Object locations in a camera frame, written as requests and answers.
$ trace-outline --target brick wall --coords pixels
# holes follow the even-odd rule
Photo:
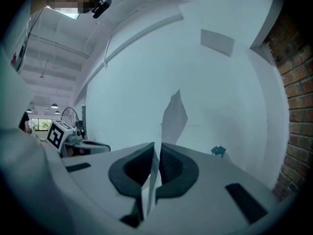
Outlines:
[[[290,111],[290,137],[275,195],[283,200],[305,183],[313,163],[313,49],[283,7],[265,39],[282,76]]]

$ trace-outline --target white box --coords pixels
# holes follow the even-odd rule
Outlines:
[[[46,141],[59,153],[63,142],[69,135],[73,135],[74,128],[61,120],[52,120]]]

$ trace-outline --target window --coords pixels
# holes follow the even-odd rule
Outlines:
[[[31,127],[35,127],[36,131],[47,131],[50,127],[52,120],[51,119],[42,119],[42,118],[32,118]]]

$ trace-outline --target small teal object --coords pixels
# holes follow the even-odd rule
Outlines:
[[[215,156],[216,156],[216,155],[220,154],[221,157],[223,158],[226,149],[225,149],[224,147],[218,145],[218,146],[215,146],[211,151],[212,151],[212,155],[215,155]]]

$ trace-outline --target fan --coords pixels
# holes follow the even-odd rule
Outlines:
[[[75,123],[79,121],[76,111],[72,107],[67,107],[61,116],[61,121],[64,121],[71,127],[75,127]]]

